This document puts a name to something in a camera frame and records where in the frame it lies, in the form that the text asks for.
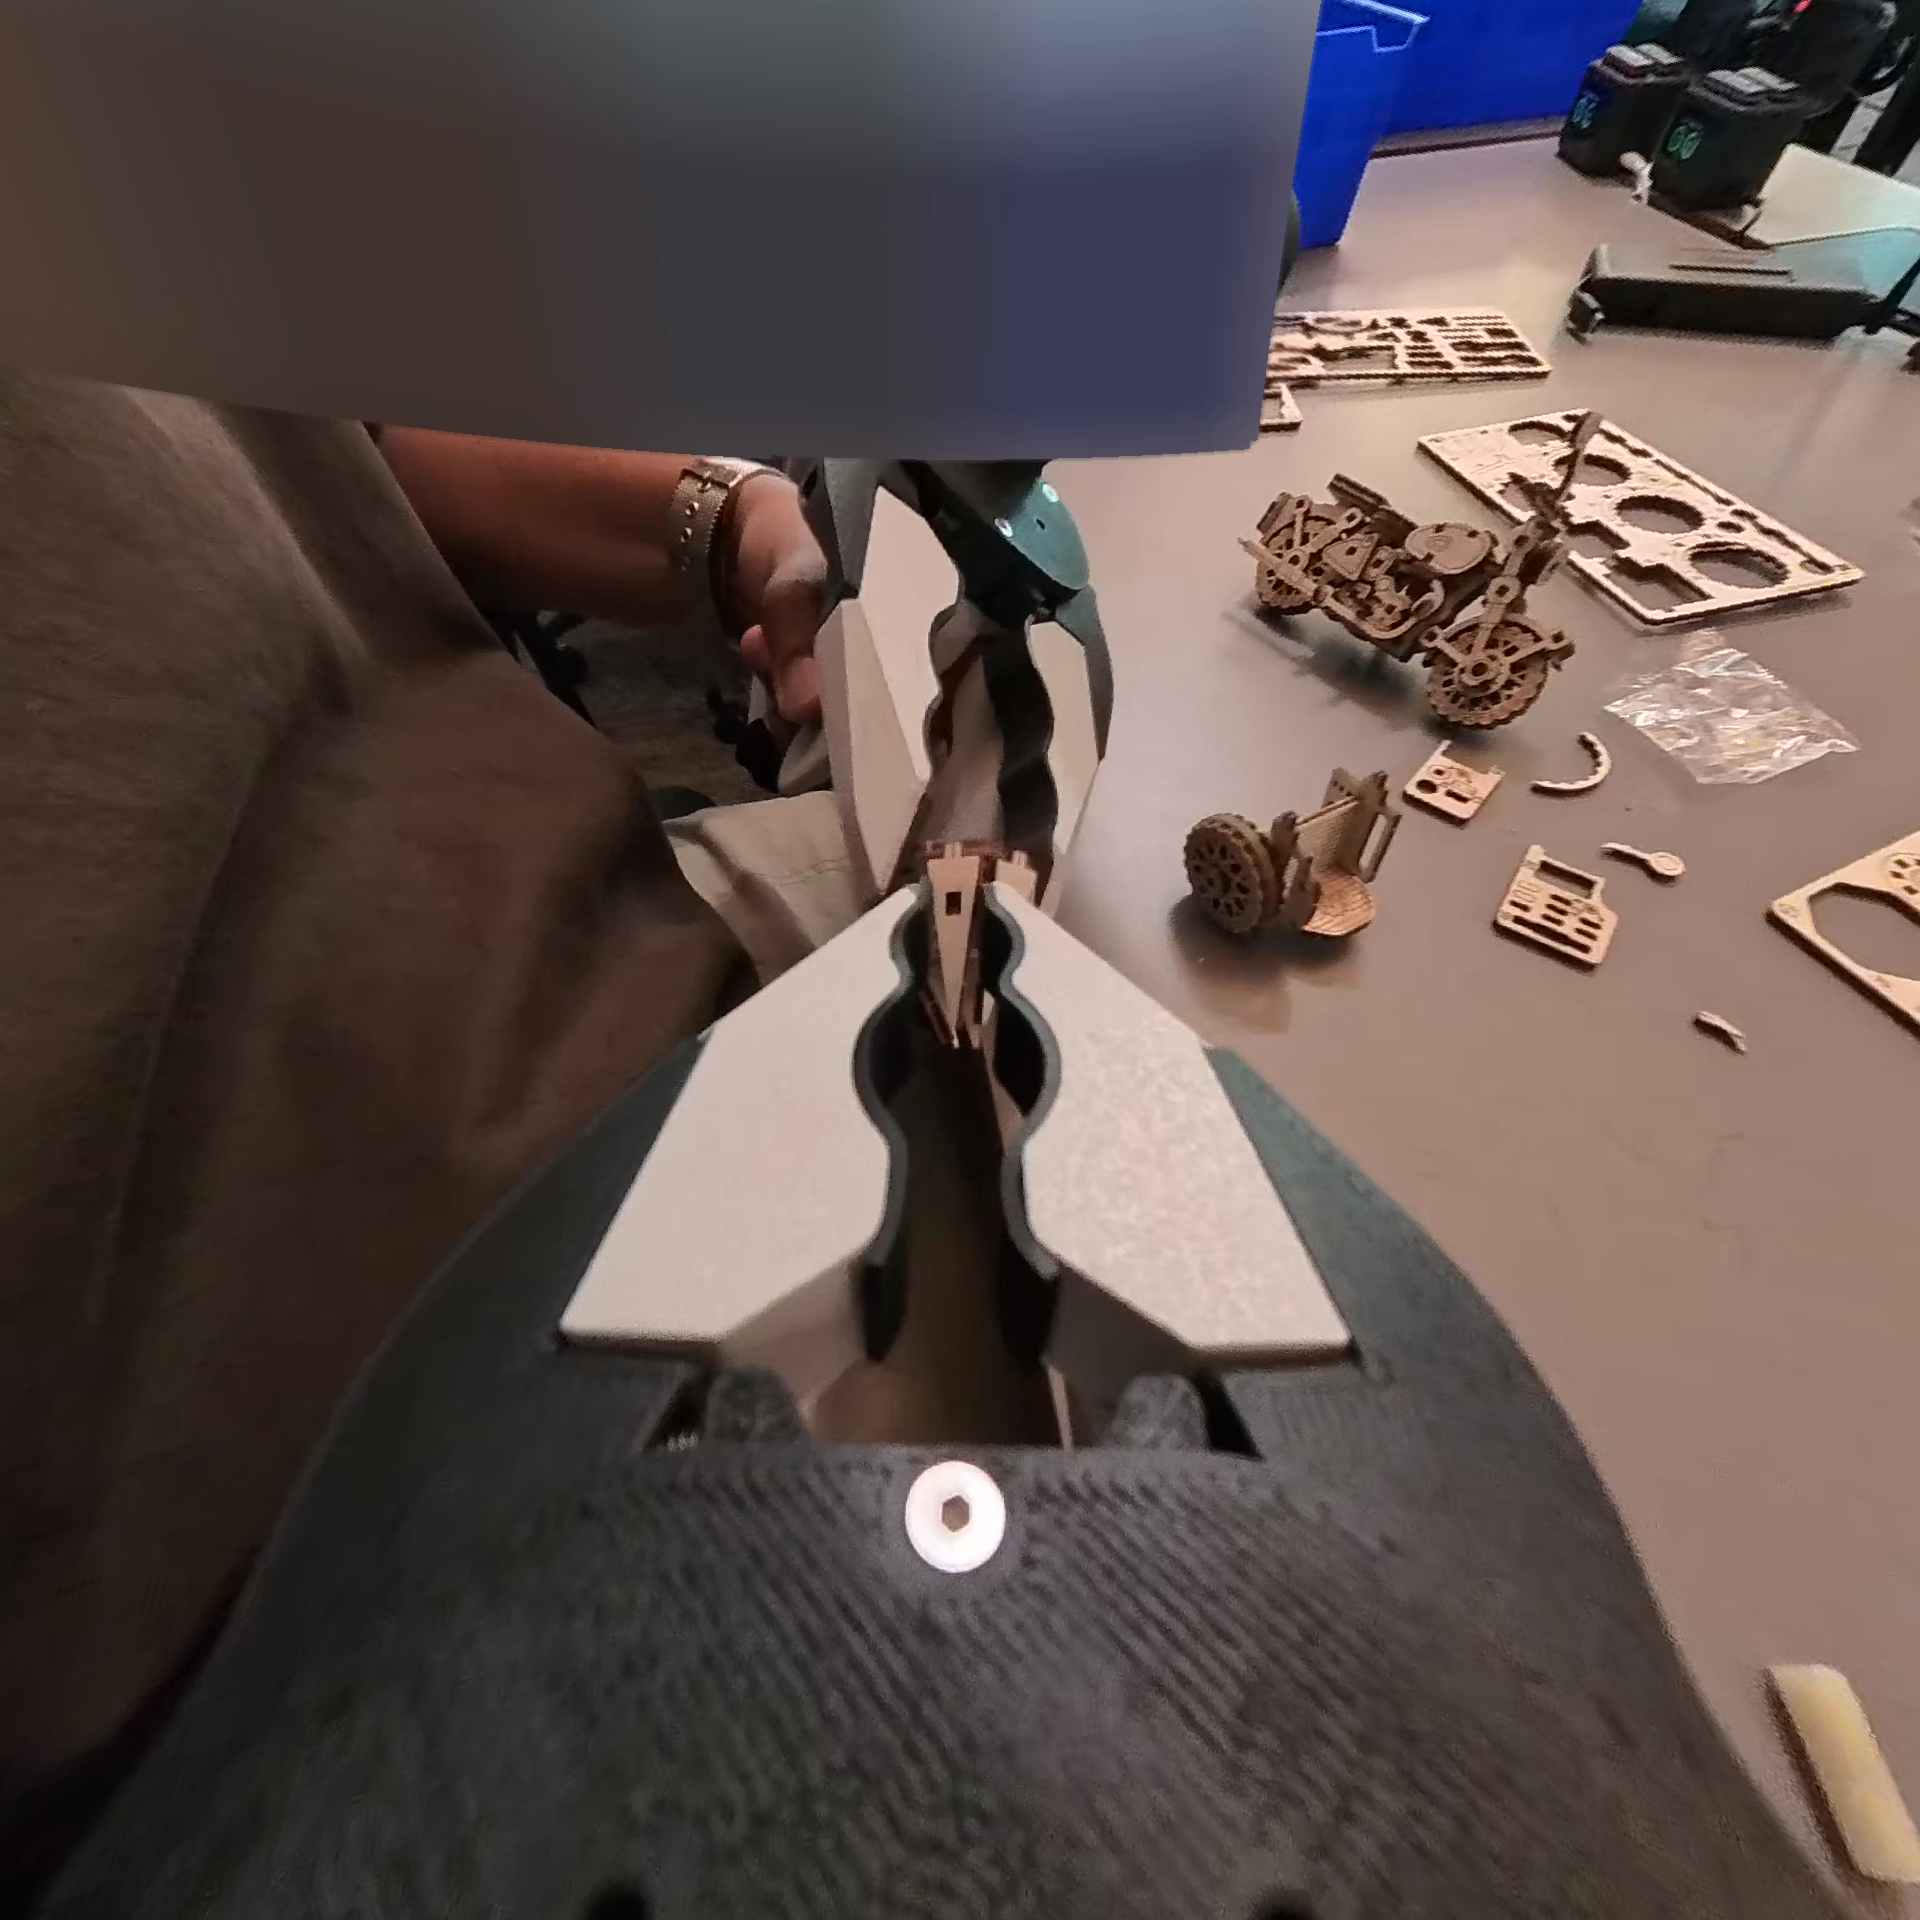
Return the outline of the person's pale trousers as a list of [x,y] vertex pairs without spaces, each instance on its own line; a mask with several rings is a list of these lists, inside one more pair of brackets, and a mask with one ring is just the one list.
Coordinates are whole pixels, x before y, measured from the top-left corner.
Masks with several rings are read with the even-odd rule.
[[759,987],[840,937],[877,899],[826,788],[705,806],[665,820],[663,830],[687,882],[733,930]]

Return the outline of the person's brown shirt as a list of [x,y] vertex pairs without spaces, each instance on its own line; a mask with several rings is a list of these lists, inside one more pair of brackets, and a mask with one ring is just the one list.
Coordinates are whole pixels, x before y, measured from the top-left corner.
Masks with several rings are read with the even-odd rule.
[[745,955],[360,422],[5,373],[5,1855],[465,1233]]

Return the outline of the brown studded wristband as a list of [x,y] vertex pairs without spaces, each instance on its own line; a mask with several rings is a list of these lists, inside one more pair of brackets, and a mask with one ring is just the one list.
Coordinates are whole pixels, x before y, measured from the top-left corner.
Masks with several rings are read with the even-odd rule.
[[738,639],[742,621],[733,597],[733,520],[739,497],[759,478],[786,478],[782,467],[733,453],[682,460],[665,505],[665,551],[684,611],[712,636]]

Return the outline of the wooden sheet with large cutouts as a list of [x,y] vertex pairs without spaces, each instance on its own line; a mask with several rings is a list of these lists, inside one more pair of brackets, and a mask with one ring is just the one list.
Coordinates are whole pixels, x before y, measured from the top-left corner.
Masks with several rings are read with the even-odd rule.
[[1917,1032],[1917,830],[1788,889],[1765,918],[1856,997]]

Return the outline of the slotted wooden grille piece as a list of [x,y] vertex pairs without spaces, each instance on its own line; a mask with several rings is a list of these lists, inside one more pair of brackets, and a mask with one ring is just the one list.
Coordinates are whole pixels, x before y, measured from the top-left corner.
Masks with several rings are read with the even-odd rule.
[[1533,844],[1495,909],[1491,927],[1574,969],[1597,970],[1615,945],[1620,916],[1605,899],[1601,876]]

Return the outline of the pale foam strip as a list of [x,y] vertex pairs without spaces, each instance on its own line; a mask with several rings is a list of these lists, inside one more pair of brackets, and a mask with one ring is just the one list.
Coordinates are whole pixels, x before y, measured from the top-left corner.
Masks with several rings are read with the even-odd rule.
[[1916,1816],[1853,1682],[1832,1664],[1767,1667],[1767,1688],[1847,1865],[1871,1885],[1917,1886]]

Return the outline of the wooden motorcycle model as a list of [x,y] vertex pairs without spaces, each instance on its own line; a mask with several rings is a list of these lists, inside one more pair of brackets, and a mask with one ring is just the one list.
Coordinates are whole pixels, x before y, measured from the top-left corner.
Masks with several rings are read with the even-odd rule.
[[1569,545],[1569,494],[1601,418],[1570,425],[1550,481],[1527,481],[1533,513],[1506,534],[1415,523],[1352,477],[1331,497],[1283,491],[1239,541],[1266,611],[1319,611],[1385,658],[1426,662],[1430,714],[1464,732],[1523,719],[1574,654],[1561,626],[1527,615],[1529,591]]

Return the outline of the black device with green logo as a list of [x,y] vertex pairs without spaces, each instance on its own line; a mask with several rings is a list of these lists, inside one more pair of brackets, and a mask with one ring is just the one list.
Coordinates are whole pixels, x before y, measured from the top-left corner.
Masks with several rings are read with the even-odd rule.
[[1584,74],[1557,133],[1557,157],[1582,175],[1651,166],[1693,78],[1661,41],[1616,42]]
[[1820,104],[1818,92],[1756,64],[1693,74],[1656,143],[1647,202],[1709,213],[1756,202]]

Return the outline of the wooden sheet with round holes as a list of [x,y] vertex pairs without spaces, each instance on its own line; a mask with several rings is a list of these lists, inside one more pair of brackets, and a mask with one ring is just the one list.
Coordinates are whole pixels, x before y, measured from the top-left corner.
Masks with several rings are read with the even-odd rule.
[[1419,452],[1512,523],[1554,510],[1570,573],[1647,629],[1863,580],[1862,565],[1593,411],[1438,430]]

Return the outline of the person's left hand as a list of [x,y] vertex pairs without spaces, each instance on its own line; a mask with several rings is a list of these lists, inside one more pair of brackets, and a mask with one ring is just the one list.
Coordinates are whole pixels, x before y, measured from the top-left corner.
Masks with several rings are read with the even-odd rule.
[[830,611],[830,557],[799,487],[776,472],[756,472],[733,491],[722,548],[742,661],[776,740],[787,745],[822,719],[814,648]]

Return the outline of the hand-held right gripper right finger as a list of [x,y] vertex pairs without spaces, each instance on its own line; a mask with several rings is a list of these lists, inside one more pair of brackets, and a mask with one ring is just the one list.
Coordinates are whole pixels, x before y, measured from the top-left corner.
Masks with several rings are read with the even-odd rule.
[[1011,1220],[1055,1285],[1042,1358],[1111,1412],[1141,1376],[1342,1364],[1354,1336],[1211,1051],[1023,897],[998,990],[1037,1039]]

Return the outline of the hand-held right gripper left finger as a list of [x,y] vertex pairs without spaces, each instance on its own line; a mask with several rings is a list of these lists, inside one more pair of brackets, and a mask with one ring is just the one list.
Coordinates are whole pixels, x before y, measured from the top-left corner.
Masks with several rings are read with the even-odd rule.
[[559,1334],[573,1348],[776,1372],[799,1399],[863,1354],[856,1266],[883,1233],[889,1141],[855,1051],[900,993],[898,889],[714,1023]]

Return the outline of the black chair base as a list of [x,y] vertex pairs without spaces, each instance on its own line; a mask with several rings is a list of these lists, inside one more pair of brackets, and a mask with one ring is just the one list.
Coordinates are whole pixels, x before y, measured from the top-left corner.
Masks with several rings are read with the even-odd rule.
[[772,789],[739,760],[748,670],[714,639],[562,611],[489,611],[498,642],[634,763],[675,817]]

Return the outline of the small wooden model part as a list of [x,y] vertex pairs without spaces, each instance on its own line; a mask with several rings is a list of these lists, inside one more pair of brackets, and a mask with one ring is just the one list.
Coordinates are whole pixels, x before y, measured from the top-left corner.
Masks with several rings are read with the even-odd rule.
[[905,851],[903,876],[925,893],[923,933],[916,936],[919,1014],[937,1042],[984,1060],[998,1037],[984,962],[989,888],[1003,882],[1040,904],[1051,860],[995,839],[923,839]]

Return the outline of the square wooden piece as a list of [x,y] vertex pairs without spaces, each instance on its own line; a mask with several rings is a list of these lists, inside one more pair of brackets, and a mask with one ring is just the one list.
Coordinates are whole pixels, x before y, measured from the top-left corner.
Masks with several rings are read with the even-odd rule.
[[1426,816],[1467,825],[1486,810],[1503,783],[1499,765],[1470,763],[1444,742],[1408,774],[1403,801]]

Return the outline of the person's left forearm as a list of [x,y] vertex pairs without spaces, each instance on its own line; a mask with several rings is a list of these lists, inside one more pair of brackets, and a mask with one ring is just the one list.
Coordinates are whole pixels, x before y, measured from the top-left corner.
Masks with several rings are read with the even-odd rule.
[[633,626],[687,615],[669,524],[684,453],[395,422],[372,438],[427,538],[485,610]]

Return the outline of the clear plastic bag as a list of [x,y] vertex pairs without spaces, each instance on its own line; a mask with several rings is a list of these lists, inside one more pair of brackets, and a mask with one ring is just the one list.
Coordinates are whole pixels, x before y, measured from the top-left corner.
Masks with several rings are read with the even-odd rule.
[[1856,735],[1717,629],[1608,689],[1601,712],[1700,786],[1759,786],[1839,754]]

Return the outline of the wooden wheel subassembly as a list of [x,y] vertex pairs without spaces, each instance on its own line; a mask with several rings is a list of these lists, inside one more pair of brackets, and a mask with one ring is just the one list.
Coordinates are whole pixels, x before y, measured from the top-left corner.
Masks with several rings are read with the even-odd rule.
[[1315,810],[1285,810],[1268,828],[1216,810],[1189,828],[1189,895],[1234,937],[1283,927],[1346,940],[1378,918],[1371,885],[1399,817],[1385,773],[1348,770],[1331,773]]

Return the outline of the long black flat device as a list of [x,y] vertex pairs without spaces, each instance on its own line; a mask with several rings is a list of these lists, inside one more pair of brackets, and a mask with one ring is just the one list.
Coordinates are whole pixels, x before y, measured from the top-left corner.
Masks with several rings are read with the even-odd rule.
[[1875,227],[1767,250],[1723,242],[1600,244],[1569,295],[1565,330],[1693,330],[1828,344],[1916,330],[1917,231]]

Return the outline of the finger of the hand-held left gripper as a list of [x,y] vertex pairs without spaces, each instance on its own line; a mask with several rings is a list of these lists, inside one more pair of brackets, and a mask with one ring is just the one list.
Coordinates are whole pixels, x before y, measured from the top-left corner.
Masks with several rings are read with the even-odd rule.
[[1051,918],[1109,750],[1111,708],[1114,666],[1093,589],[991,639],[1003,839],[1032,866],[1035,903]]
[[995,835],[991,625],[971,601],[883,621],[851,597],[822,629],[822,719],[851,876],[896,893],[928,844]]

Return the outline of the wooden sheet with small cutouts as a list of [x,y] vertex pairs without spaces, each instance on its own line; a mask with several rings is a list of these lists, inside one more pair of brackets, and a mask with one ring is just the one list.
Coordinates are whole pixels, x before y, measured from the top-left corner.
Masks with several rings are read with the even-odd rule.
[[1303,422],[1303,390],[1524,383],[1547,373],[1550,358],[1495,309],[1277,311],[1260,432],[1295,430]]

